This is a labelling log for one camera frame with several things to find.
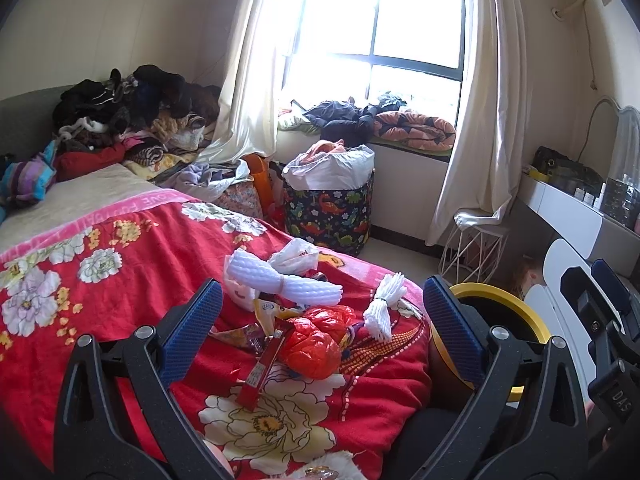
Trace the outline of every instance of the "black window frame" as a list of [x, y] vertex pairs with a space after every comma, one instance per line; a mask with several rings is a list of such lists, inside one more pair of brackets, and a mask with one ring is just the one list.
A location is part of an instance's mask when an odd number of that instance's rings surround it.
[[[293, 39], [292, 48], [289, 49], [289, 54], [285, 58], [284, 76], [282, 79], [282, 87], [284, 88], [287, 83], [287, 77], [289, 76], [289, 69], [291, 61], [294, 56], [298, 54], [304, 54], [300, 52], [300, 34], [302, 32], [302, 23], [305, 17], [306, 0], [302, 0], [302, 7], [300, 9], [300, 15], [298, 17], [298, 28]], [[369, 82], [367, 83], [367, 89], [365, 93], [365, 99], [369, 99], [369, 90], [371, 85], [371, 77], [374, 65], [388, 66], [391, 68], [402, 68], [405, 70], [412, 70], [414, 72], [422, 72], [425, 74], [442, 77], [452, 81], [460, 83], [460, 92], [458, 95], [458, 109], [456, 110], [456, 121], [454, 126], [458, 125], [458, 118], [460, 116], [460, 101], [462, 100], [462, 79], [464, 75], [464, 63], [465, 63], [465, 35], [466, 35], [466, 1], [462, 0], [462, 16], [460, 27], [460, 55], [458, 57], [458, 67], [452, 68], [449, 66], [438, 65], [435, 63], [429, 63], [425, 61], [416, 61], [412, 59], [405, 59], [402, 57], [390, 57], [379, 56], [374, 54], [374, 47], [376, 44], [376, 35], [378, 33], [378, 13], [380, 12], [380, 0], [376, 1], [375, 15], [373, 20], [373, 31], [371, 34], [371, 45], [369, 47], [368, 54], [326, 54], [328, 57], [335, 59], [349, 59], [356, 61], [363, 61], [369, 63], [371, 70], [369, 72]]]

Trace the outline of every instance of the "floral bag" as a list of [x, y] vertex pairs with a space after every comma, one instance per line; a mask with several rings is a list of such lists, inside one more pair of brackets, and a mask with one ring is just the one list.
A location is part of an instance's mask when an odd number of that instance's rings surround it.
[[287, 233], [357, 256], [369, 239], [373, 175], [358, 189], [338, 191], [295, 191], [284, 180]]

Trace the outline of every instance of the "red floral blanket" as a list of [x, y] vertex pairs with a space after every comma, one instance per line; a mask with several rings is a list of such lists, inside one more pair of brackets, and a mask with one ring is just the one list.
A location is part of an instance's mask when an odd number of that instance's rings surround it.
[[[5, 264], [0, 273], [4, 410], [51, 466], [58, 395], [79, 335], [126, 338], [185, 303], [204, 279], [222, 280], [224, 257], [237, 247], [267, 259], [289, 239], [215, 206], [167, 203], [94, 224]], [[322, 259], [319, 270], [344, 288], [342, 303], [362, 316], [370, 288], [342, 272], [337, 258]], [[247, 377], [255, 358], [212, 338], [187, 377], [171, 388], [196, 430], [231, 461], [236, 478], [284, 474], [346, 450], [373, 480], [405, 420], [428, 402], [430, 392], [428, 327], [409, 311], [391, 317], [391, 343], [376, 343], [361, 330], [339, 373], [326, 380], [293, 379], [277, 365], [254, 412], [234, 400], [236, 379]], [[228, 330], [254, 320], [225, 295], [216, 327]], [[141, 442], [154, 452], [142, 414], [130, 392], [125, 394]]]

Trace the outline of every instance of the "pink blanket border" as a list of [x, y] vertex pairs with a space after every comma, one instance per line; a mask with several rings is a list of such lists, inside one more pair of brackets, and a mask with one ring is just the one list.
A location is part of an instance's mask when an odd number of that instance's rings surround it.
[[63, 240], [67, 240], [94, 224], [104, 222], [113, 216], [145, 211], [171, 202], [188, 202], [192, 196], [185, 195], [175, 189], [154, 189], [136, 196], [125, 198], [114, 204], [100, 208], [60, 227], [39, 234], [31, 240], [22, 242], [0, 254], [0, 264], [21, 258], [32, 251], [37, 251]]

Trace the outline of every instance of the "bed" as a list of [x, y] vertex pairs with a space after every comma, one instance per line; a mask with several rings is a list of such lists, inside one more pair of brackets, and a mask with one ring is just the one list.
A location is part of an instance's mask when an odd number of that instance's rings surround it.
[[[158, 189], [120, 165], [55, 184], [43, 202], [0, 226], [0, 406], [37, 457], [52, 467], [56, 404], [78, 337], [129, 336], [185, 303], [206, 278], [222, 280], [238, 247], [262, 259], [290, 237], [254, 218]], [[319, 270], [344, 288], [362, 316], [385, 269], [322, 250]], [[405, 298], [422, 309], [422, 291]], [[361, 335], [339, 373], [293, 378], [276, 366], [252, 413], [234, 402], [236, 380], [253, 355], [208, 338], [187, 377], [171, 386], [194, 428], [230, 460], [236, 478], [288, 474], [342, 454], [360, 476], [380, 476], [405, 421], [430, 399], [430, 329], [409, 310], [392, 310], [393, 338]], [[225, 295], [218, 330], [255, 320]], [[160, 456], [132, 392], [122, 385], [136, 433]]]

